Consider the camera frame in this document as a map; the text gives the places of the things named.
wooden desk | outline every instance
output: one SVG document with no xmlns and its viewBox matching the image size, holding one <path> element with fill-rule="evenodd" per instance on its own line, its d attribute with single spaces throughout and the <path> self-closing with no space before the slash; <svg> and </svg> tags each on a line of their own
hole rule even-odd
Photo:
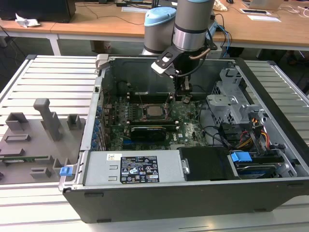
<svg viewBox="0 0 309 232">
<path fill-rule="evenodd" d="M 281 22 L 253 21 L 248 18 L 247 14 L 241 14 L 239 8 L 245 8 L 241 0 L 234 0 L 234 4 L 228 4 L 224 0 L 221 1 L 228 6 L 227 12 L 220 12 L 225 20 L 225 28 L 232 34 L 232 46 L 254 47 L 254 48 L 274 48 L 287 49 L 294 47 L 292 50 L 309 50 L 309 18 L 301 17 L 298 14 L 292 14 L 285 10 L 269 11 L 273 17 L 279 17 Z M 297 10 L 297 6 L 309 6 L 309 2 L 290 2 L 284 3 L 284 6 L 293 6 Z M 216 17 L 219 24 L 222 25 L 222 19 L 218 15 Z M 215 41 L 223 41 L 223 34 L 216 33 Z"/>
<path fill-rule="evenodd" d="M 144 37 L 145 13 L 122 12 L 122 7 L 116 5 L 82 7 L 83 5 L 83 3 L 76 3 L 76 12 L 70 23 L 56 23 L 51 32 L 56 34 Z M 139 25 L 109 16 L 117 16 Z"/>
<path fill-rule="evenodd" d="M 225 18 L 226 30 L 233 37 L 231 46 L 309 51 L 309 18 L 279 10 L 269 12 L 279 17 L 281 22 L 253 21 L 247 14 L 239 12 L 239 8 L 245 8 L 241 0 L 234 0 L 235 3 L 230 5 L 225 0 L 221 1 L 229 10 L 215 13 L 221 13 Z M 295 1 L 288 4 L 295 8 L 309 6 L 309 2 Z M 11 36 L 49 39 L 55 55 L 60 55 L 58 39 L 143 42 L 145 13 L 122 12 L 122 8 L 115 5 L 76 5 L 76 14 L 69 24 L 43 22 L 41 27 L 28 29 L 18 26 L 14 21 L 0 21 L 0 24 Z M 218 15 L 216 18 L 222 24 L 221 17 Z M 217 32 L 213 39 L 219 44 L 224 40 L 223 33 Z"/>
</svg>

power supply label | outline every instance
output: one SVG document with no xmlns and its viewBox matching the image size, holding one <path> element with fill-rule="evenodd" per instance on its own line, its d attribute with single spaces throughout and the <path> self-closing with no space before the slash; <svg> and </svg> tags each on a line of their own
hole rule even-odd
<svg viewBox="0 0 309 232">
<path fill-rule="evenodd" d="M 120 182 L 122 184 L 159 182 L 156 156 L 121 157 Z"/>
</svg>

white cloth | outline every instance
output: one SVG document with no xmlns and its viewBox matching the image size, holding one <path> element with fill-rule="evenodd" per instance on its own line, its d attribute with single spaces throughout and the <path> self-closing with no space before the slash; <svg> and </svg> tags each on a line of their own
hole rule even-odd
<svg viewBox="0 0 309 232">
<path fill-rule="evenodd" d="M 220 0 L 216 0 L 213 5 L 213 9 L 217 11 L 227 11 L 227 7 L 224 6 Z"/>
<path fill-rule="evenodd" d="M 36 19 L 26 19 L 26 18 L 22 18 L 20 16 L 16 15 L 16 19 L 15 22 L 17 22 L 20 26 L 22 27 L 35 27 L 35 26 L 39 26 L 39 22 Z"/>
</svg>

floor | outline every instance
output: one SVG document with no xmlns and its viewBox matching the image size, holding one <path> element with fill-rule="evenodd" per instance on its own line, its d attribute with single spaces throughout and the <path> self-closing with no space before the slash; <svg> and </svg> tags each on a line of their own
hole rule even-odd
<svg viewBox="0 0 309 232">
<path fill-rule="evenodd" d="M 14 75 L 20 64 L 24 60 L 24 56 L 17 49 L 14 42 L 20 47 L 24 54 L 36 55 L 53 55 L 52 48 L 47 39 L 40 38 L 9 38 L 6 48 L 0 48 L 0 88 L 3 89 L 10 78 Z M 134 42 L 111 42 L 112 54 L 121 55 L 138 55 L 143 49 L 143 43 Z M 96 56 L 95 52 L 91 51 L 89 41 L 84 40 L 60 40 L 61 54 L 65 56 Z M 240 57 L 247 60 L 256 60 L 258 49 L 244 49 Z M 302 89 L 309 82 L 309 66 L 304 65 L 290 66 L 286 62 L 286 55 L 278 59 L 275 52 L 266 51 L 263 55 L 265 60 L 276 60 L 279 67 L 290 77 L 295 83 L 302 80 L 298 86 Z"/>
</svg>

blue clip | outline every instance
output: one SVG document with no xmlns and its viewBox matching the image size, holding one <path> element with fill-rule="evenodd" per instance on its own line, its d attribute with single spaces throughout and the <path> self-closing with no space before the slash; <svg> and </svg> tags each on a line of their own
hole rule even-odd
<svg viewBox="0 0 309 232">
<path fill-rule="evenodd" d="M 73 176 L 73 167 L 62 167 L 60 169 L 60 176 Z"/>
<path fill-rule="evenodd" d="M 252 158 L 249 154 L 249 152 L 240 151 L 240 152 L 234 152 L 231 154 L 231 158 L 233 162 L 251 162 Z"/>
</svg>

